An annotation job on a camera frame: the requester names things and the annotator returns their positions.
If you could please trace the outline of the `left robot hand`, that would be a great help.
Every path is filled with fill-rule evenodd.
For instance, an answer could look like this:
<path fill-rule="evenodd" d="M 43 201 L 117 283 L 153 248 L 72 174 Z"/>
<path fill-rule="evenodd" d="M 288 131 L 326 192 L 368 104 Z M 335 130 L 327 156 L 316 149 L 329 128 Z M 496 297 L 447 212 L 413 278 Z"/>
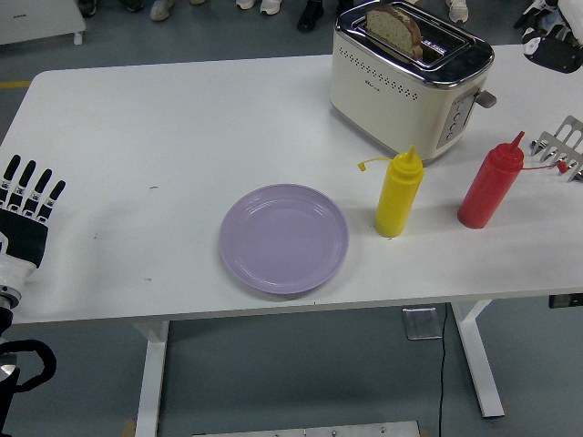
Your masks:
<path fill-rule="evenodd" d="M 1 177 L 1 292 L 4 294 L 17 293 L 40 267 L 48 236 L 46 223 L 66 187 L 66 182 L 60 180 L 48 195 L 44 194 L 52 177 L 48 168 L 30 188 L 36 162 L 28 161 L 22 171 L 18 169 L 20 163 L 20 156 L 12 156 Z"/>

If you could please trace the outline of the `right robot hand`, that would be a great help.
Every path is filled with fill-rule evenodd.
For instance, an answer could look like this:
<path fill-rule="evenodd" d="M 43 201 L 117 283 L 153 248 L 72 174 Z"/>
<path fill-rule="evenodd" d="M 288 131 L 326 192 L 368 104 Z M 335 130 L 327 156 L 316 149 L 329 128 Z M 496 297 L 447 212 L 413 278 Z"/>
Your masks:
<path fill-rule="evenodd" d="M 533 1 L 514 28 L 529 61 L 565 74 L 582 67 L 581 1 Z"/>

